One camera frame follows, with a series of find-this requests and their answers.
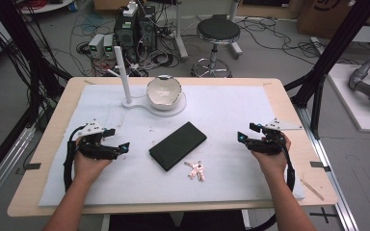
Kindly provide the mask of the person's left hand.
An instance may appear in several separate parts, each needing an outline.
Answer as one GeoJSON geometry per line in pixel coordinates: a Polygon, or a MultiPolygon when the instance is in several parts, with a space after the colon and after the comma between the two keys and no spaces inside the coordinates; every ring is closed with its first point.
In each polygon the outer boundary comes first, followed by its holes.
{"type": "Polygon", "coordinates": [[[111,164],[111,160],[96,160],[78,151],[74,158],[74,183],[92,184],[101,172],[111,164]]]}

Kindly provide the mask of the black round stool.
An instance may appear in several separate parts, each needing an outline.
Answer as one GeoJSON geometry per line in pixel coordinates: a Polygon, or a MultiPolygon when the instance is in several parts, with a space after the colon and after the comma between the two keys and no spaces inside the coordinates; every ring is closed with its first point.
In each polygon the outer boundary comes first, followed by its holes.
{"type": "Polygon", "coordinates": [[[217,57],[220,44],[231,44],[238,40],[239,26],[229,20],[225,14],[215,14],[203,19],[197,26],[197,35],[213,44],[209,58],[199,59],[191,68],[191,75],[198,77],[231,78],[229,66],[217,57]]]}

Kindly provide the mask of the white stand with pole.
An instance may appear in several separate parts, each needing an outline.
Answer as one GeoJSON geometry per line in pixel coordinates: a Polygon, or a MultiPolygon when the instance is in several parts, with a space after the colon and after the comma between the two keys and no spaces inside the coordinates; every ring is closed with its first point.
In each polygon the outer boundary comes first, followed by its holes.
{"type": "Polygon", "coordinates": [[[126,68],[123,64],[123,56],[122,56],[122,50],[119,46],[114,46],[114,51],[115,51],[115,57],[117,59],[117,65],[116,68],[119,70],[119,74],[117,74],[115,71],[108,69],[109,73],[112,73],[114,76],[119,77],[122,81],[122,87],[123,91],[125,94],[125,98],[122,100],[121,104],[125,109],[145,109],[149,113],[155,116],[160,116],[160,117],[171,117],[171,116],[177,116],[180,113],[182,113],[187,105],[187,99],[186,99],[186,94],[182,90],[182,96],[179,101],[179,104],[172,110],[168,111],[160,111],[155,108],[153,108],[146,96],[146,86],[147,84],[153,80],[151,79],[145,86],[145,94],[142,96],[133,96],[131,94],[131,89],[129,85],[129,76],[126,72],[126,68]]]}

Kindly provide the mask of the cardboard box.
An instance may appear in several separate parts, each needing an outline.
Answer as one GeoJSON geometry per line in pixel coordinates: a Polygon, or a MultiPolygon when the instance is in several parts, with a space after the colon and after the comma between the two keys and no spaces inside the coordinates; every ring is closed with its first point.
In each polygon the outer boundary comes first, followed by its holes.
{"type": "Polygon", "coordinates": [[[365,22],[370,21],[370,13],[365,16],[364,9],[353,12],[356,4],[362,1],[370,4],[370,0],[304,0],[297,19],[297,30],[302,35],[332,39],[348,15],[351,16],[350,25],[360,17],[365,22]]]}

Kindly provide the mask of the white platform board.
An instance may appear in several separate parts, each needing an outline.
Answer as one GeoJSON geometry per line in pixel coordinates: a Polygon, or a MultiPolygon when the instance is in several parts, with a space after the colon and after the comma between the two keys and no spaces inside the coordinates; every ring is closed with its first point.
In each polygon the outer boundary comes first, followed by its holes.
{"type": "Polygon", "coordinates": [[[370,132],[370,100],[348,87],[350,76],[357,68],[355,64],[336,64],[329,73],[329,80],[358,131],[370,132]]]}

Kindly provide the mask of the person's right hand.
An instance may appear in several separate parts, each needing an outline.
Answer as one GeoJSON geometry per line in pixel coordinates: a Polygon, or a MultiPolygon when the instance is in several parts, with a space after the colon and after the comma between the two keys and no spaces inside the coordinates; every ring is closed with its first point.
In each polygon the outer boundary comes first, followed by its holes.
{"type": "Polygon", "coordinates": [[[284,176],[287,161],[283,152],[280,152],[277,155],[266,155],[263,153],[252,151],[251,154],[258,161],[261,171],[266,177],[284,176]]]}

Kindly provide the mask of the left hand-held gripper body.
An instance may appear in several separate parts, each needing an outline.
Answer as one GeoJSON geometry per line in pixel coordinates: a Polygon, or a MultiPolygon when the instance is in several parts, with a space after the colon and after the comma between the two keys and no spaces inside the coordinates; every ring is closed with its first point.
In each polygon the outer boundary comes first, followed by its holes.
{"type": "Polygon", "coordinates": [[[116,147],[103,145],[102,133],[106,128],[95,119],[77,132],[77,150],[84,156],[96,160],[115,160],[116,147]]]}

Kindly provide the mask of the black computer tower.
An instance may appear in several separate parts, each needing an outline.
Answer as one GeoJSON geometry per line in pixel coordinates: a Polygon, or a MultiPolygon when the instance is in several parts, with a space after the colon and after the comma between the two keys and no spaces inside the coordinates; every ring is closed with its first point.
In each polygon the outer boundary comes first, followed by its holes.
{"type": "Polygon", "coordinates": [[[157,48],[154,6],[138,6],[133,17],[122,13],[126,7],[119,10],[114,27],[115,40],[122,50],[122,56],[127,63],[135,64],[141,55],[150,54],[157,48]]]}

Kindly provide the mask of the grey power supply unit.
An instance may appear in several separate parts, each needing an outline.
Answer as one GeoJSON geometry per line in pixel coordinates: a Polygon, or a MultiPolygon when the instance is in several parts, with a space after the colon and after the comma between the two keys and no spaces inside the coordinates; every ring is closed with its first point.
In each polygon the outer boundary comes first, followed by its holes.
{"type": "Polygon", "coordinates": [[[105,35],[103,40],[104,54],[107,59],[115,57],[114,51],[114,37],[112,35],[105,35]]]}
{"type": "Polygon", "coordinates": [[[104,54],[104,36],[102,34],[95,35],[89,42],[91,55],[94,59],[100,59],[104,54]]]}

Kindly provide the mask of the aluminium rail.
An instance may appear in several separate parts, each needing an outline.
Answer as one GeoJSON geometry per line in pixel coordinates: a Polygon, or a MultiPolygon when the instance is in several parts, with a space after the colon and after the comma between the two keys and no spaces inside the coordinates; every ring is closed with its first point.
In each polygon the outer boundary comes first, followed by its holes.
{"type": "Polygon", "coordinates": [[[23,131],[16,137],[9,149],[4,152],[4,158],[0,162],[0,188],[10,176],[16,163],[25,152],[35,134],[35,127],[24,128],[23,131]]]}
{"type": "Polygon", "coordinates": [[[296,108],[296,112],[319,158],[320,167],[327,174],[330,180],[331,186],[335,192],[335,195],[337,196],[337,202],[334,204],[334,210],[337,213],[337,217],[340,221],[342,230],[343,231],[359,231],[356,220],[353,216],[353,213],[347,203],[345,195],[342,192],[341,187],[339,186],[337,178],[334,174],[334,171],[330,164],[330,160],[327,155],[327,152],[322,142],[319,139],[317,139],[314,133],[310,130],[311,116],[309,112],[307,111],[307,109],[299,109],[299,108],[296,108]]]}

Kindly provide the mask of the black rectangular box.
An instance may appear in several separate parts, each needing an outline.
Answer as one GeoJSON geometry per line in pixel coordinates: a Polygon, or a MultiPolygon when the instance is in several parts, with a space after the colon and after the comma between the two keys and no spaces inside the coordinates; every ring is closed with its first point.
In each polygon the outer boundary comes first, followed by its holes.
{"type": "Polygon", "coordinates": [[[207,137],[188,121],[152,146],[149,155],[163,170],[169,171],[206,139],[207,137]]]}

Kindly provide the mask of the white shell-shaped bowl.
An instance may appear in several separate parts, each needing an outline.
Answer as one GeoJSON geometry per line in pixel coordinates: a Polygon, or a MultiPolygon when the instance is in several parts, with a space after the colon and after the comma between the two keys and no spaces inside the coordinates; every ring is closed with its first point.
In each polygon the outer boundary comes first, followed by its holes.
{"type": "Polygon", "coordinates": [[[150,105],[160,111],[174,109],[182,96],[182,86],[171,76],[158,76],[146,86],[146,96],[150,105]]]}

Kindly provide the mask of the black tape cross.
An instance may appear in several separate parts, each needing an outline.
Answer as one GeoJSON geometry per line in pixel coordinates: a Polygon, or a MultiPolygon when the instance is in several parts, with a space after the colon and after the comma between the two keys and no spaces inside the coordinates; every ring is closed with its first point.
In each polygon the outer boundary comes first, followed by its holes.
{"type": "Polygon", "coordinates": [[[310,212],[309,215],[315,218],[321,218],[324,223],[330,223],[334,218],[338,218],[337,213],[333,210],[328,210],[326,207],[321,207],[318,211],[310,212]]]}

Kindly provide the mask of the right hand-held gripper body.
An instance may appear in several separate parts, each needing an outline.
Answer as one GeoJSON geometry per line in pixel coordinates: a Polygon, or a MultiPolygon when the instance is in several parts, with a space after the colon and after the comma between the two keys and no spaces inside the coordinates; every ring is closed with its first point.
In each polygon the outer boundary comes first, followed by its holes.
{"type": "Polygon", "coordinates": [[[286,145],[285,138],[281,134],[285,130],[301,130],[302,125],[292,122],[282,121],[274,118],[272,121],[261,124],[263,126],[262,134],[263,140],[253,139],[252,144],[246,145],[246,148],[251,151],[267,154],[277,155],[282,151],[286,145]]]}

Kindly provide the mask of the black frame post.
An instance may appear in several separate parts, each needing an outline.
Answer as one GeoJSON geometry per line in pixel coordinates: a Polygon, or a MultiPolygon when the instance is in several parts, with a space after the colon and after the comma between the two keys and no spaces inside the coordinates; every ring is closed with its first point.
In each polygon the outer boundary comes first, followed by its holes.
{"type": "Polygon", "coordinates": [[[49,62],[43,56],[15,0],[0,0],[0,22],[11,37],[14,47],[4,41],[1,33],[0,46],[26,84],[29,98],[41,105],[49,99],[60,97],[65,89],[60,80],[67,82],[72,76],[60,69],[56,61],[49,62]]]}
{"type": "Polygon", "coordinates": [[[325,80],[369,16],[370,0],[356,0],[314,67],[303,77],[284,86],[286,91],[300,87],[291,97],[291,102],[299,109],[305,109],[308,100],[313,98],[309,129],[317,140],[320,139],[319,118],[325,80]]]}

